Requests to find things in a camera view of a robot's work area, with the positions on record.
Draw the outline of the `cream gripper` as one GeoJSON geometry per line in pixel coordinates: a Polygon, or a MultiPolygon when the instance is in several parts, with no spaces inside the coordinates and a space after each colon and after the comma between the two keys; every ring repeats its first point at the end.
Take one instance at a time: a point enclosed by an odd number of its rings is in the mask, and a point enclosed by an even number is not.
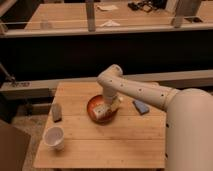
{"type": "Polygon", "coordinates": [[[119,108],[119,105],[121,103],[117,95],[114,96],[103,95],[103,99],[105,109],[110,112],[115,112],[119,108]]]}

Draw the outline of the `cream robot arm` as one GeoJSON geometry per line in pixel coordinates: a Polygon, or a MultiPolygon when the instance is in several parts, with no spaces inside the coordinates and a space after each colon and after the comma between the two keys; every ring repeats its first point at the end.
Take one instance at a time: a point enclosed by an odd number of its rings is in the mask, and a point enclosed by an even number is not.
{"type": "Polygon", "coordinates": [[[122,75],[116,64],[98,75],[104,100],[111,103],[120,92],[166,112],[165,171],[213,171],[213,96],[201,89],[178,90],[122,75]]]}

